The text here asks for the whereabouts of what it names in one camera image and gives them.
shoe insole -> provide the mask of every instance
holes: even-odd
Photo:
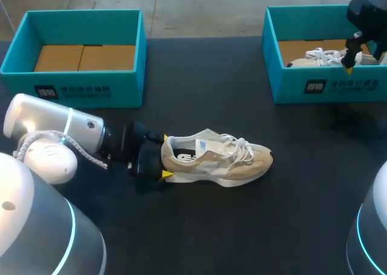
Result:
[[[190,162],[196,159],[195,150],[192,149],[174,149],[174,155],[177,159],[185,162]]]

logo on box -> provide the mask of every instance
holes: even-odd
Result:
[[[308,80],[305,85],[304,94],[321,94],[324,92],[327,80]]]
[[[54,86],[35,86],[35,91],[39,98],[44,100],[58,100],[58,94]]]

white sneaker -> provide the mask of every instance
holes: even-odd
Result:
[[[289,63],[287,67],[312,67],[312,66],[342,66],[341,60],[346,54],[344,50],[326,50],[321,48],[307,51],[304,59],[296,59]],[[376,60],[372,55],[359,52],[355,57],[356,65],[379,65],[382,61]]]
[[[161,147],[164,167],[171,183],[209,180],[224,187],[249,183],[268,171],[271,150],[243,138],[218,134],[210,129],[189,137],[168,137]]]

shoelace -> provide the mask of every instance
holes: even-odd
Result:
[[[243,138],[236,139],[234,136],[229,134],[221,134],[220,138],[222,140],[226,140],[224,145],[235,145],[235,149],[232,153],[227,153],[222,155],[222,160],[229,159],[231,157],[235,157],[234,162],[229,166],[229,168],[233,167],[238,162],[249,162],[254,159],[254,152],[249,142]]]
[[[306,59],[317,60],[321,66],[331,65],[332,63],[340,65],[342,56],[337,50],[322,51],[322,48],[310,50],[305,53]]]

shoe sole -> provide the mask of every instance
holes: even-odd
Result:
[[[218,178],[212,175],[206,174],[192,174],[192,173],[183,173],[175,172],[172,176],[165,179],[167,183],[194,183],[196,181],[213,181],[223,187],[235,187],[242,186],[243,184],[250,183],[253,180],[256,180],[263,176],[268,171],[262,172],[257,176],[252,178],[246,178],[244,180],[225,180],[224,178]]]

